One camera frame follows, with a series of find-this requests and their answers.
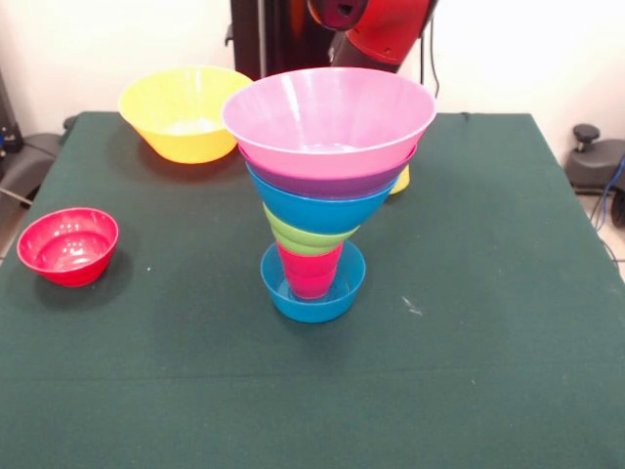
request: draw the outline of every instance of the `floor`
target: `floor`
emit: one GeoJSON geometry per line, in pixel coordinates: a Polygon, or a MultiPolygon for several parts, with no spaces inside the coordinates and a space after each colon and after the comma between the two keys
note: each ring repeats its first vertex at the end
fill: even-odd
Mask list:
{"type": "MultiPolygon", "coordinates": [[[[590,216],[597,202],[597,198],[595,196],[586,195],[580,195],[578,198],[584,210],[586,210],[586,214],[590,216]]],[[[13,248],[13,241],[21,230],[21,224],[25,214],[26,210],[21,208],[19,204],[16,204],[14,213],[0,224],[0,266],[2,265],[2,260],[6,253],[9,249],[13,248]]],[[[604,226],[599,231],[599,237],[614,252],[614,256],[617,260],[624,261],[618,263],[618,269],[621,278],[625,281],[625,229],[616,229],[608,216],[606,217],[604,226]]]]}
{"type": "Polygon", "coordinates": [[[21,222],[26,216],[26,212],[26,209],[21,208],[20,204],[16,203],[13,213],[6,220],[0,222],[0,265],[2,265],[9,249],[13,247],[14,239],[20,233],[21,222]]]}

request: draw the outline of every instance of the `bowl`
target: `bowl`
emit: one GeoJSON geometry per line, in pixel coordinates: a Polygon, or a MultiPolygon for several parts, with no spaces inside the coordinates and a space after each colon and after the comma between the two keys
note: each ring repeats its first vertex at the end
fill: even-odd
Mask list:
{"type": "Polygon", "coordinates": [[[285,192],[259,178],[248,166],[261,199],[278,219],[300,230],[336,235],[359,227],[382,205],[395,185],[367,197],[324,199],[285,192]]]}
{"type": "Polygon", "coordinates": [[[32,271],[63,286],[98,278],[119,238],[115,220],[102,210],[75,207],[34,221],[18,239],[18,256],[32,271]]]}
{"type": "Polygon", "coordinates": [[[367,174],[351,179],[310,179],[291,178],[272,172],[270,169],[256,164],[247,157],[245,151],[240,149],[245,157],[248,167],[254,173],[272,186],[276,186],[286,192],[295,193],[313,198],[359,198],[367,197],[375,192],[383,190],[394,181],[417,152],[413,149],[402,162],[382,173],[367,174]]]}
{"type": "Polygon", "coordinates": [[[395,73],[321,67],[254,82],[228,100],[222,119],[254,164],[334,180],[398,167],[435,115],[434,96],[395,73]]]}
{"type": "Polygon", "coordinates": [[[397,177],[397,182],[391,189],[391,192],[389,192],[389,195],[393,195],[394,193],[403,191],[404,189],[408,187],[409,184],[410,184],[410,166],[406,166],[405,168],[403,168],[403,171],[399,173],[399,176],[397,177]]]}
{"type": "Polygon", "coordinates": [[[206,163],[236,145],[221,111],[230,96],[250,83],[242,73],[216,66],[158,71],[124,90],[119,112],[162,157],[206,163]]]}
{"type": "Polygon", "coordinates": [[[281,313],[299,322],[328,322],[344,314],[354,303],[365,273],[362,253],[347,241],[328,292],[316,300],[301,300],[293,294],[286,281],[275,243],[261,260],[261,277],[271,300],[281,313]]]}
{"type": "Polygon", "coordinates": [[[263,204],[275,239],[289,251],[303,256],[318,256],[335,249],[342,241],[353,235],[358,227],[345,233],[317,234],[305,232],[284,223],[263,204]]]}

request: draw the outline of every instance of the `red bowl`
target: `red bowl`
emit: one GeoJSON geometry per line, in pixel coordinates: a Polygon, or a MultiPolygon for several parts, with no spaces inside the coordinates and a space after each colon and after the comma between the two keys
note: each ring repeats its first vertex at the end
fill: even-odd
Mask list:
{"type": "Polygon", "coordinates": [[[18,240],[20,260],[62,286],[84,286],[98,278],[119,238],[115,220],[95,208],[66,208],[34,221],[18,240]]]}
{"type": "Polygon", "coordinates": [[[303,256],[275,242],[284,276],[298,298],[315,300],[328,292],[336,276],[343,243],[320,256],[303,256]]]}

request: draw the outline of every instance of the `pink cup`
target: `pink cup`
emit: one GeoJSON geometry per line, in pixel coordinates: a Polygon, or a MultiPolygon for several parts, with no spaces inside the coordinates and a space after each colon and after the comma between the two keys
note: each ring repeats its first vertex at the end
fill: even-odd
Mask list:
{"type": "Polygon", "coordinates": [[[314,300],[328,292],[336,276],[343,243],[320,256],[295,254],[279,242],[275,244],[282,261],[284,275],[295,296],[303,300],[314,300]]]}

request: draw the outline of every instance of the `blue saucer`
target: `blue saucer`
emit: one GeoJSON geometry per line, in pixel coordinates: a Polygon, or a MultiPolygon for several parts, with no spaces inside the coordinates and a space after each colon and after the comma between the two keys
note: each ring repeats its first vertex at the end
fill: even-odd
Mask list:
{"type": "Polygon", "coordinates": [[[299,322],[328,322],[346,312],[354,302],[365,272],[362,253],[355,244],[345,241],[336,277],[327,294],[316,300],[301,300],[291,292],[275,243],[261,260],[261,277],[271,300],[281,313],[299,322]]]}

